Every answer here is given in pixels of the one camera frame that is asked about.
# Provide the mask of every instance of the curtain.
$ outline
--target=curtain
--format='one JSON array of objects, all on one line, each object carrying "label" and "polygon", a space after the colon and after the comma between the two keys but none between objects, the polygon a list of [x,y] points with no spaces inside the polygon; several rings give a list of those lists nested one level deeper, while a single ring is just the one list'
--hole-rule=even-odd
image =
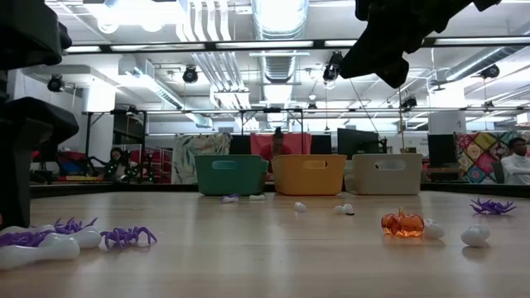
[{"label": "curtain", "polygon": [[197,183],[195,156],[228,155],[232,136],[228,133],[205,136],[177,136],[173,148],[171,183],[190,185]]}]

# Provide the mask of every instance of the green bin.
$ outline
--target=green bin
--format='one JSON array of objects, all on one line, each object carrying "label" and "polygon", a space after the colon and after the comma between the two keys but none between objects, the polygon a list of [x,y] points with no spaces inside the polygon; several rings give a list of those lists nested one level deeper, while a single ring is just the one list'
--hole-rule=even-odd
[{"label": "green bin", "polygon": [[195,156],[203,195],[256,195],[263,192],[268,161],[256,155]]}]

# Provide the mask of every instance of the bin handle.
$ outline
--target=bin handle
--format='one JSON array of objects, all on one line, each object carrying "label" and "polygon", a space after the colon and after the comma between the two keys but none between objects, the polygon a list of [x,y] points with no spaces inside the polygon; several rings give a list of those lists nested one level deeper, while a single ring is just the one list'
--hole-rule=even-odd
[{"label": "bin handle", "polygon": [[403,171],[407,163],[400,159],[378,160],[374,162],[373,167],[377,171]]},{"label": "bin handle", "polygon": [[307,170],[324,170],[328,167],[327,161],[304,161],[303,166]]},{"label": "bin handle", "polygon": [[216,170],[234,170],[237,168],[237,164],[235,161],[214,161],[212,162],[212,168]]}]

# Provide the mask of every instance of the woman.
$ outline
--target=woman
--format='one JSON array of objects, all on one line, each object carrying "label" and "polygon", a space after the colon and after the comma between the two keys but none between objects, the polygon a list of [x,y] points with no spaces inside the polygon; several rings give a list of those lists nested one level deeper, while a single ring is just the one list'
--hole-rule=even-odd
[{"label": "woman", "polygon": [[280,155],[292,154],[289,147],[283,145],[285,136],[283,135],[282,128],[277,127],[274,135],[272,135],[272,144],[270,146],[265,146],[259,155],[262,159],[268,161],[268,172],[272,174],[272,159]]},{"label": "woman", "polygon": [[122,179],[125,176],[125,170],[127,165],[134,167],[137,165],[134,161],[129,161],[128,158],[123,154],[122,149],[115,147],[110,151],[110,161],[115,161],[118,164],[114,177],[116,179]]}]

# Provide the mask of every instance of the storage bin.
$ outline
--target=storage bin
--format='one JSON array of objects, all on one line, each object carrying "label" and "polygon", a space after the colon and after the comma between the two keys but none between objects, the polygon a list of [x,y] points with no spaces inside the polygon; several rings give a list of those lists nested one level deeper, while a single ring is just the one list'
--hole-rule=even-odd
[{"label": "storage bin", "polygon": [[344,175],[348,192],[357,195],[417,195],[422,177],[422,155],[357,154]]},{"label": "storage bin", "polygon": [[284,195],[337,195],[346,156],[284,155],[272,160],[276,191]]},{"label": "storage bin", "polygon": [[263,192],[268,161],[254,155],[195,156],[203,195],[255,195]]}]

